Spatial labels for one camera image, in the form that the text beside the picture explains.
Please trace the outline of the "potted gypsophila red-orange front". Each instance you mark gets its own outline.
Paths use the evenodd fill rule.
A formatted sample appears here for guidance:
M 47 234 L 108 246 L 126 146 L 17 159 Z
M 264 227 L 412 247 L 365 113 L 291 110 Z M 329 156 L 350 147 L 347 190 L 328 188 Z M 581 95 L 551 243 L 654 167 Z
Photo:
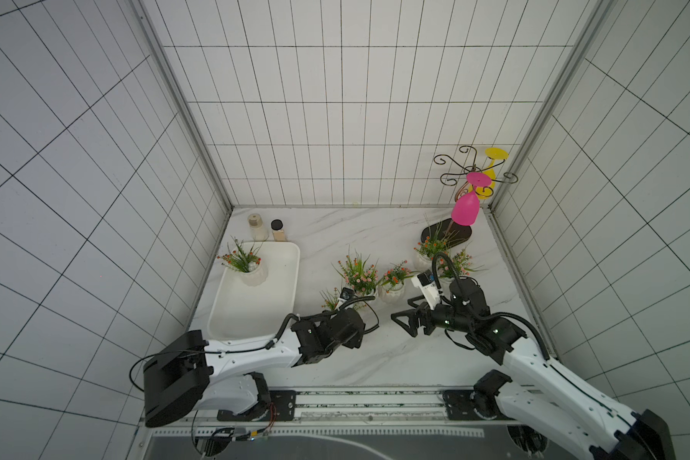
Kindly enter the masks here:
M 323 300 L 323 308 L 325 310 L 335 312 L 338 311 L 347 301 L 343 302 L 339 299 L 341 289 L 337 287 L 332 291 L 321 291 L 320 295 Z

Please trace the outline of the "potted gypsophila pink centre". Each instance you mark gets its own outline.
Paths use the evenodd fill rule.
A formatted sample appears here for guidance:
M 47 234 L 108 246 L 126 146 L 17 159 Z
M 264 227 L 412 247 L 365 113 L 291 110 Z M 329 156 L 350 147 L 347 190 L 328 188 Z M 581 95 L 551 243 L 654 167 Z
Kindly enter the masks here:
M 379 274 L 376 266 L 360 253 L 347 254 L 335 267 L 347 288 L 354 291 L 354 297 L 377 297 Z

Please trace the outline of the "potted gypsophila red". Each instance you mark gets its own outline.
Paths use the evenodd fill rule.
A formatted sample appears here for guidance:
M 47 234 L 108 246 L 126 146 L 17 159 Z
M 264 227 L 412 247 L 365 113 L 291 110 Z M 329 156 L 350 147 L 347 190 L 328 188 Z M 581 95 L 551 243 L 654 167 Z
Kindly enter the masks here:
M 232 239 L 232 245 L 226 247 L 226 253 L 217 256 L 224 266 L 237 273 L 241 281 L 249 287 L 262 285 L 268 279 L 268 267 L 260 256 L 264 244 L 258 241 Z

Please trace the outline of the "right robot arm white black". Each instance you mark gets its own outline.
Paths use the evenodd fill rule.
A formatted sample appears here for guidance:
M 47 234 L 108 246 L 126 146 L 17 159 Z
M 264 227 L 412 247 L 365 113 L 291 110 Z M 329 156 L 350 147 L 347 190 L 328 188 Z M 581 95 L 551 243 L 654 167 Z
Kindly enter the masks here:
M 525 318 L 493 314 L 475 279 L 455 278 L 444 294 L 426 271 L 412 278 L 420 296 L 392 319 L 412 337 L 437 329 L 462 333 L 467 349 L 496 363 L 473 385 L 470 404 L 487 421 L 506 416 L 578 459 L 673 459 L 668 424 L 613 400 L 555 360 Z

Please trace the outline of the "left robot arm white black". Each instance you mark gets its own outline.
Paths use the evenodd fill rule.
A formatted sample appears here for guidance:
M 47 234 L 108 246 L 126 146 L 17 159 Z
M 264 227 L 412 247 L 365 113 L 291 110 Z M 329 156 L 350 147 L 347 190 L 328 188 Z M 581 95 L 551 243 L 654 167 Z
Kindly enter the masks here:
M 193 330 L 162 351 L 132 364 L 142 368 L 144 425 L 177 422 L 192 411 L 221 410 L 235 416 L 270 403 L 263 371 L 317 364 L 343 346 L 358 349 L 370 330 L 349 305 L 309 316 L 288 314 L 274 335 L 207 340 Z

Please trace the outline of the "potted gypsophila small centre-right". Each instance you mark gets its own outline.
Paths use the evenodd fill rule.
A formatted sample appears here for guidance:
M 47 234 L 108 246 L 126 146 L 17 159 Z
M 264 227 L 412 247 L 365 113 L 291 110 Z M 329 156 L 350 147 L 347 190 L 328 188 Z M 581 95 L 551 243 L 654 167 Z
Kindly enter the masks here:
M 406 292 L 406 282 L 414 276 L 414 271 L 404 260 L 389 268 L 379 281 L 379 298 L 387 304 L 399 301 Z

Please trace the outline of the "potted gypsophila right front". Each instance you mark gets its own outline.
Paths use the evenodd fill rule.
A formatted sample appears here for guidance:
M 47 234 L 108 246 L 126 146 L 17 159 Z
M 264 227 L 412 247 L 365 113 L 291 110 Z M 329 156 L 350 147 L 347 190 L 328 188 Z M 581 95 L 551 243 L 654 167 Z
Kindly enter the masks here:
M 484 271 L 485 268 L 482 264 L 476 264 L 473 257 L 467 253 L 466 249 L 461 249 L 460 251 L 452 254 L 450 260 L 457 272 L 461 276 L 472 276 L 475 272 Z M 437 271 L 440 279 L 453 279 L 453 272 L 448 267 L 447 262 L 444 259 L 440 259 L 437 264 Z

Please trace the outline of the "potted gypsophila right back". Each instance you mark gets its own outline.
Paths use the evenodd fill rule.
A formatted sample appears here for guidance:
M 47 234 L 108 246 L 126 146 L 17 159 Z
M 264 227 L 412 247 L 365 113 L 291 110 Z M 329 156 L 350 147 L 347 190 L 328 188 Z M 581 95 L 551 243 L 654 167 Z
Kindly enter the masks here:
M 447 231 L 444 222 L 436 222 L 425 231 L 423 239 L 414 248 L 416 251 L 414 266 L 418 271 L 429 269 L 432 259 L 437 253 L 449 253 L 454 241 L 452 233 Z

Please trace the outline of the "white storage tray box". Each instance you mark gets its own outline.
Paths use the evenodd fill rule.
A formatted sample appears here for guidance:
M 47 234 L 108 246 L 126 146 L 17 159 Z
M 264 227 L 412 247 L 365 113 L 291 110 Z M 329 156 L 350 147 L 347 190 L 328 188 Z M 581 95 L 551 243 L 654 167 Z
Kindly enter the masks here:
M 273 335 L 285 316 L 293 312 L 300 248 L 287 241 L 261 243 L 260 256 L 268 267 L 268 279 L 249 287 L 225 266 L 207 321 L 207 337 L 225 341 Z

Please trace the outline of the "black metal glass rack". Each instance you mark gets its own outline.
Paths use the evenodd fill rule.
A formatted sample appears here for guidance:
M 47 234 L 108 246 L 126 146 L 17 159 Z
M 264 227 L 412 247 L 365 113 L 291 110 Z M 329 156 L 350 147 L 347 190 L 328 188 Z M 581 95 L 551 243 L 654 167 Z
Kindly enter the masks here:
M 481 202 L 490 199 L 494 195 L 498 184 L 515 184 L 519 177 L 513 172 L 505 172 L 502 178 L 496 175 L 496 169 L 502 166 L 509 158 L 509 153 L 504 149 L 490 147 L 485 149 L 486 156 L 490 159 L 487 166 L 479 168 L 477 166 L 478 150 L 474 146 L 464 145 L 458 148 L 460 153 L 472 153 L 473 162 L 464 166 L 453 157 L 440 153 L 433 157 L 436 165 L 446 165 L 452 162 L 457 168 L 457 172 L 443 172 L 440 182 L 447 187 L 460 187 L 454 195 L 454 207 L 450 217 L 426 227 L 421 234 L 420 243 L 433 242 L 438 239 L 446 240 L 447 247 L 452 248 L 469 241 L 473 235 L 472 226 L 475 224 Z

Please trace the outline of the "pink wine glass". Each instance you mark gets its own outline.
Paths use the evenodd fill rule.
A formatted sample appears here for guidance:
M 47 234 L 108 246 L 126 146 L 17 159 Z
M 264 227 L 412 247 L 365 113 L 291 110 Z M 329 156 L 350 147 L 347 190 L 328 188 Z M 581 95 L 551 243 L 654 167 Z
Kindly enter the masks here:
M 450 218 L 461 226 L 472 226 L 480 210 L 480 199 L 475 193 L 478 187 L 487 187 L 491 179 L 483 172 L 469 172 L 466 176 L 466 191 L 458 197 Z

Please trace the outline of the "black-lid spice jar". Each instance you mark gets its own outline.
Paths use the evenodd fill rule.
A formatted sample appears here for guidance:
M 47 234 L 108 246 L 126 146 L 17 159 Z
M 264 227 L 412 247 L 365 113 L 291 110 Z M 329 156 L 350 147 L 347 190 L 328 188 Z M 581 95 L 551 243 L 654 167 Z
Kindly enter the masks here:
M 270 222 L 270 227 L 272 236 L 276 242 L 286 242 L 288 240 L 284 224 L 281 220 L 273 220 Z

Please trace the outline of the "white-lid spice jar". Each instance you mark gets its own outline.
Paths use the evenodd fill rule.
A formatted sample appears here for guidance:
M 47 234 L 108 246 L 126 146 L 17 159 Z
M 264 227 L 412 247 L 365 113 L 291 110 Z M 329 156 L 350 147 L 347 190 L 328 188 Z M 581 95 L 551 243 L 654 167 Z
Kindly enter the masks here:
M 247 216 L 252 239 L 257 242 L 263 242 L 268 239 L 268 228 L 260 214 L 254 213 Z

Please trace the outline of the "yellow wine glass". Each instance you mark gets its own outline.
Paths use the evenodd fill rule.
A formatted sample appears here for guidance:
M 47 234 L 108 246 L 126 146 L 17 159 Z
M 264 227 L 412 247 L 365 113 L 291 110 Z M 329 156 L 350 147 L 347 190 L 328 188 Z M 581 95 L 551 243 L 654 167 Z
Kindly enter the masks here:
M 481 200 L 488 199 L 494 193 L 494 185 L 496 184 L 496 166 L 501 166 L 508 158 L 509 153 L 504 151 L 504 149 L 490 147 L 485 149 L 486 156 L 490 159 L 490 163 L 487 167 L 483 168 L 481 172 L 486 174 L 491 179 L 491 182 L 487 187 L 478 187 L 475 189 L 475 193 Z

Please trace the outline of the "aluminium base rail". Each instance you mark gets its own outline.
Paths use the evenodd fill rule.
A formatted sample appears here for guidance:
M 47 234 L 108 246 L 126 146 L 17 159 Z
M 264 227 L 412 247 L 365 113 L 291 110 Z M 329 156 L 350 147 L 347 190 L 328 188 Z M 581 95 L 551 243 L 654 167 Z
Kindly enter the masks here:
M 472 405 L 471 387 L 310 387 L 244 390 L 240 401 L 199 402 L 171 425 L 301 426 L 484 425 Z

